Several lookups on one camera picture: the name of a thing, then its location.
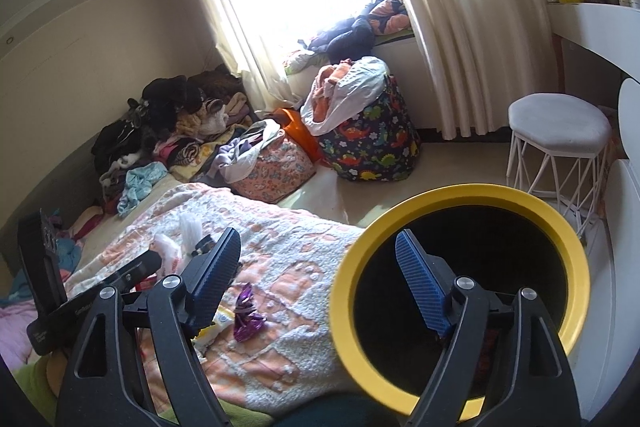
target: blue gripper pad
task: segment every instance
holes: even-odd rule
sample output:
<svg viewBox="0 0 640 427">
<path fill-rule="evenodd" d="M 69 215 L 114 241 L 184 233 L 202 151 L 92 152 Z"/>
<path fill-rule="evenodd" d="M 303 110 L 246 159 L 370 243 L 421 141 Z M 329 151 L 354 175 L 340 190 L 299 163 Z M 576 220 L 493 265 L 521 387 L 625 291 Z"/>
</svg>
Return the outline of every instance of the blue gripper pad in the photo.
<svg viewBox="0 0 640 427">
<path fill-rule="evenodd" d="M 211 325 L 220 299 L 229 288 L 238 268 L 240 247 L 240 234 L 229 228 L 223 232 L 213 250 L 202 256 L 205 259 L 193 276 L 195 284 L 184 306 L 189 314 L 185 326 L 193 336 Z"/>
<path fill-rule="evenodd" d="M 411 230 L 396 237 L 396 260 L 418 305 L 424 323 L 442 339 L 452 330 L 447 317 L 447 294 L 455 279 L 446 261 L 428 255 Z"/>
</svg>

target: pink and white blanket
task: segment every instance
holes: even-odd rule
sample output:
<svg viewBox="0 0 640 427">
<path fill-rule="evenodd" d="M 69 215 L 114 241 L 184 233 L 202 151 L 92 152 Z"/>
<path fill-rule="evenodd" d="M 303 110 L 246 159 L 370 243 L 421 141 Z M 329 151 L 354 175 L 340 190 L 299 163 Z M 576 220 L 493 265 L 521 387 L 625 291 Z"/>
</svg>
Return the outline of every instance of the pink and white blanket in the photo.
<svg viewBox="0 0 640 427">
<path fill-rule="evenodd" d="M 338 264 L 362 229 L 234 196 L 227 188 L 172 188 L 87 266 L 65 283 L 69 296 L 94 285 L 147 250 L 154 234 L 181 242 L 179 217 L 191 212 L 214 239 L 226 227 L 242 238 L 242 270 L 223 297 L 233 309 L 242 285 L 254 286 L 266 327 L 245 343 L 232 328 L 207 351 L 202 367 L 216 395 L 230 403 L 281 414 L 316 396 L 352 389 L 328 324 L 328 298 Z M 141 341 L 149 387 L 159 412 L 168 407 L 151 337 Z"/>
</svg>

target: yellow trash can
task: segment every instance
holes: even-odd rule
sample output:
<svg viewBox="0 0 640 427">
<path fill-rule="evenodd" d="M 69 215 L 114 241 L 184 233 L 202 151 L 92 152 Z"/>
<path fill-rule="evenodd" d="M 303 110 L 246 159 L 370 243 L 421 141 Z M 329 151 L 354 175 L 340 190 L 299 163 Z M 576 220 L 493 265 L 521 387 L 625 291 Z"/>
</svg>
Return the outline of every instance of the yellow trash can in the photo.
<svg viewBox="0 0 640 427">
<path fill-rule="evenodd" d="M 330 325 L 342 363 L 374 399 L 411 414 L 441 348 L 426 329 L 396 263 L 395 240 L 411 229 L 457 275 L 511 293 L 533 288 L 559 325 L 569 353 L 589 305 L 590 277 L 574 230 L 549 204 L 501 185 L 453 185 L 398 204 L 362 233 L 340 264 Z M 461 419 L 478 415 L 486 383 L 475 383 Z"/>
</svg>

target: dinosaur print bag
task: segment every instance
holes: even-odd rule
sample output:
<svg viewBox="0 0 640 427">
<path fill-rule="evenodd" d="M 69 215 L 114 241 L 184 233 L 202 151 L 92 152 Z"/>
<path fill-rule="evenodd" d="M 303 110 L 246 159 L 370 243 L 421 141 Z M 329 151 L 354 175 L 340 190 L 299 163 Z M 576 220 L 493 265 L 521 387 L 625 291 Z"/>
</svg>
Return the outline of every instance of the dinosaur print bag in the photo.
<svg viewBox="0 0 640 427">
<path fill-rule="evenodd" d="M 404 180 L 420 151 L 420 138 L 393 75 L 385 77 L 375 102 L 319 136 L 318 143 L 338 176 L 350 181 Z"/>
</svg>

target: yellow rim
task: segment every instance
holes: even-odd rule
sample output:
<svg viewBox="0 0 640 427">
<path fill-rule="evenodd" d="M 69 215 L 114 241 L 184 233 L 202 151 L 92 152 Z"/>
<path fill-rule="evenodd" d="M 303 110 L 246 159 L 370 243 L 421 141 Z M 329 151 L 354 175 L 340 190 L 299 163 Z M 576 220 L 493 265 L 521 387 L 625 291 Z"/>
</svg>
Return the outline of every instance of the yellow rim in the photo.
<svg viewBox="0 0 640 427">
<path fill-rule="evenodd" d="M 329 320 L 338 355 L 351 376 L 373 398 L 404 415 L 411 413 L 418 397 L 385 380 L 367 360 L 353 325 L 354 281 L 373 253 L 404 225 L 425 214 L 466 204 L 515 212 L 535 223 L 553 242 L 567 278 L 567 304 L 559 332 L 565 352 L 574 347 L 587 314 L 590 277 L 584 249 L 571 226 L 544 201 L 514 188 L 488 184 L 437 188 L 403 201 L 371 223 L 342 260 L 330 296 Z M 469 400 L 460 419 L 477 416 L 483 401 Z"/>
</svg>

